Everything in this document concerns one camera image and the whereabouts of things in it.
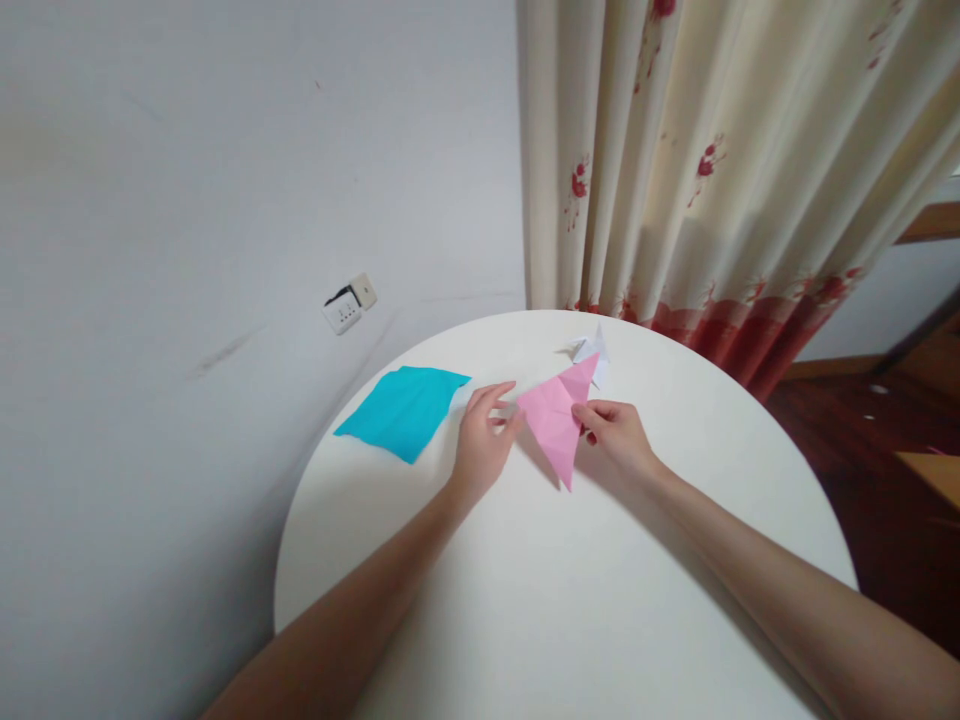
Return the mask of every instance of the electrical outlet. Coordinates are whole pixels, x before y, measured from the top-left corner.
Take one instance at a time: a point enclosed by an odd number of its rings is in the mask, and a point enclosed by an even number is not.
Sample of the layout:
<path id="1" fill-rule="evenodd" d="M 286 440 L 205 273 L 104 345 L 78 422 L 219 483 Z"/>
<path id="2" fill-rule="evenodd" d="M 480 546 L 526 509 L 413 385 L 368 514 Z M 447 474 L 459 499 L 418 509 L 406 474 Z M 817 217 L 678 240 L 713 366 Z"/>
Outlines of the electrical outlet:
<path id="1" fill-rule="evenodd" d="M 323 314 L 337 335 L 343 335 L 361 316 L 360 304 L 349 288 L 323 306 Z"/>
<path id="2" fill-rule="evenodd" d="M 370 282 L 370 278 L 367 277 L 366 273 L 357 275 L 351 280 L 350 287 L 353 288 L 357 300 L 360 301 L 360 307 L 364 310 L 369 310 L 377 303 L 377 293 L 374 292 L 373 283 Z"/>

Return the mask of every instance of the curtain fold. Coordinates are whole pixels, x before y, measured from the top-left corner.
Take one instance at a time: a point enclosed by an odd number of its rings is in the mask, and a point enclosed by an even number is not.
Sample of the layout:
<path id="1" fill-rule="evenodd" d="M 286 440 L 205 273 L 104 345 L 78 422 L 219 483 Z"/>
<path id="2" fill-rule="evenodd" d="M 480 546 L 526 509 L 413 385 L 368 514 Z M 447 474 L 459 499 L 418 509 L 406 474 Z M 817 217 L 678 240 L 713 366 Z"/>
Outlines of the curtain fold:
<path id="1" fill-rule="evenodd" d="M 960 3 L 530 0 L 531 304 L 763 400 L 960 161 Z"/>

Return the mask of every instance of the white origami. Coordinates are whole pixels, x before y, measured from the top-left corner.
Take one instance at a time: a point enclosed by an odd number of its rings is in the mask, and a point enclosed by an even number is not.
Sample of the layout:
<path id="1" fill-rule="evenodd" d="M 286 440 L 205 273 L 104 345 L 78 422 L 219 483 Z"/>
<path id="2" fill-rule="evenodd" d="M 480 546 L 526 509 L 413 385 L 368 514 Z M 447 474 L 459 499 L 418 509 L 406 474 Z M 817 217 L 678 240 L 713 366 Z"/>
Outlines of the white origami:
<path id="1" fill-rule="evenodd" d="M 610 367 L 610 356 L 607 355 L 607 343 L 603 339 L 603 328 L 600 323 L 597 323 L 597 334 L 593 340 L 582 337 L 572 340 L 571 342 L 579 344 L 577 354 L 573 356 L 574 365 L 600 353 L 597 369 L 593 373 L 593 384 L 597 386 L 597 390 L 603 390 L 603 383 L 607 378 L 607 368 Z"/>

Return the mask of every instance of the red floral pattern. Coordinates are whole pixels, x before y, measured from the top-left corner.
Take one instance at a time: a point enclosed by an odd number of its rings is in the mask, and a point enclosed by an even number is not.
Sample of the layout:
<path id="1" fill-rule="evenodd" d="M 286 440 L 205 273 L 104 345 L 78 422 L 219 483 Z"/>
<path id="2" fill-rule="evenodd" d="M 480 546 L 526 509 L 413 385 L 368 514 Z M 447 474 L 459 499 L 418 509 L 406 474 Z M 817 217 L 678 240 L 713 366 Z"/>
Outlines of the red floral pattern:
<path id="1" fill-rule="evenodd" d="M 644 77 L 649 79 L 650 75 L 653 73 L 654 63 L 657 61 L 657 56 L 660 54 L 660 45 L 661 42 L 657 40 L 657 46 L 653 49 L 652 52 L 647 53 L 647 48 L 650 45 L 650 34 L 656 29 L 657 36 L 662 34 L 660 29 L 660 23 L 664 18 L 668 18 L 673 15 L 674 11 L 677 9 L 677 0 L 653 0 L 650 3 L 650 12 L 647 15 L 647 21 L 643 24 L 643 40 L 640 42 L 640 55 L 637 57 L 637 76 L 633 82 L 633 94 L 636 95 L 640 92 L 640 83 Z"/>
<path id="2" fill-rule="evenodd" d="M 699 307 L 673 309 L 658 303 L 653 317 L 641 320 L 637 293 L 629 284 L 611 315 L 686 345 L 718 365 L 763 402 L 797 353 L 836 311 L 865 275 L 862 266 L 814 276 L 802 271 L 788 286 L 791 297 L 764 296 L 761 274 L 750 281 L 743 300 L 717 300 L 711 280 Z M 580 309 L 580 303 L 567 309 Z M 589 305 L 588 312 L 597 312 Z"/>
<path id="3" fill-rule="evenodd" d="M 750 280 L 747 285 L 747 293 L 744 302 L 747 305 L 753 305 L 763 296 L 763 291 L 767 289 L 767 276 L 761 273 Z"/>
<path id="4" fill-rule="evenodd" d="M 718 133 L 714 136 L 713 142 L 707 145 L 706 149 L 703 151 L 703 155 L 700 156 L 700 162 L 697 165 L 697 178 L 696 184 L 694 186 L 693 195 L 690 198 L 690 202 L 687 203 L 687 209 L 693 207 L 693 201 L 697 199 L 697 196 L 703 192 L 703 188 L 706 186 L 707 181 L 713 177 L 714 171 L 724 159 L 726 159 L 727 154 L 720 154 L 720 148 L 723 146 L 723 133 Z"/>
<path id="5" fill-rule="evenodd" d="M 890 35 L 893 32 L 894 21 L 901 12 L 903 12 L 903 0 L 891 0 L 883 19 L 874 26 L 873 31 L 867 38 L 871 52 L 867 70 L 873 70 L 880 64 L 883 51 L 887 49 L 887 43 L 890 41 Z"/>
<path id="6" fill-rule="evenodd" d="M 563 207 L 563 214 L 567 216 L 567 232 L 577 227 L 577 218 L 580 217 L 580 203 L 587 198 L 590 192 L 590 156 L 584 155 L 570 172 L 570 192 Z"/>

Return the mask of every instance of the hand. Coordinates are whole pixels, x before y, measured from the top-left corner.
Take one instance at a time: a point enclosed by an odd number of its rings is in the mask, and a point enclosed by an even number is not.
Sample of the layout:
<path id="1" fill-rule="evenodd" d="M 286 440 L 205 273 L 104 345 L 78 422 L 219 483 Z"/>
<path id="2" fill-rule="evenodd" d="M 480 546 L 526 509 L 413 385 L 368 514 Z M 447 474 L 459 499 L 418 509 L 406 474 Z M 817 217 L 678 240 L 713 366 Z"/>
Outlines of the hand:
<path id="1" fill-rule="evenodd" d="M 500 477 L 523 422 L 520 410 L 509 420 L 490 417 L 493 410 L 509 407 L 500 398 L 515 385 L 513 381 L 488 385 L 476 390 L 467 403 L 449 486 L 471 503 L 480 500 Z"/>
<path id="2" fill-rule="evenodd" d="M 573 415 L 583 423 L 580 434 L 586 433 L 591 445 L 599 444 L 625 477 L 639 474 L 641 478 L 653 478 L 666 469 L 650 447 L 633 405 L 591 400 L 586 405 L 574 405 Z"/>

